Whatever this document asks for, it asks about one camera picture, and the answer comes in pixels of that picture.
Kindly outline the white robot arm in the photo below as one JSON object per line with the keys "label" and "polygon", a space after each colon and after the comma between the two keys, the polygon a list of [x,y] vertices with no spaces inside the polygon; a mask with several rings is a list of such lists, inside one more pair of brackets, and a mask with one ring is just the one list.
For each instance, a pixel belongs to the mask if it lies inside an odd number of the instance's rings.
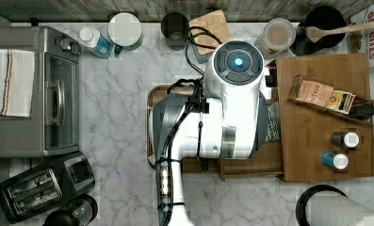
{"label": "white robot arm", "polygon": [[206,63],[190,95],[169,93],[149,116],[159,226],[193,226],[185,208],[186,157],[247,159],[265,141],[264,59],[252,44],[229,40]]}

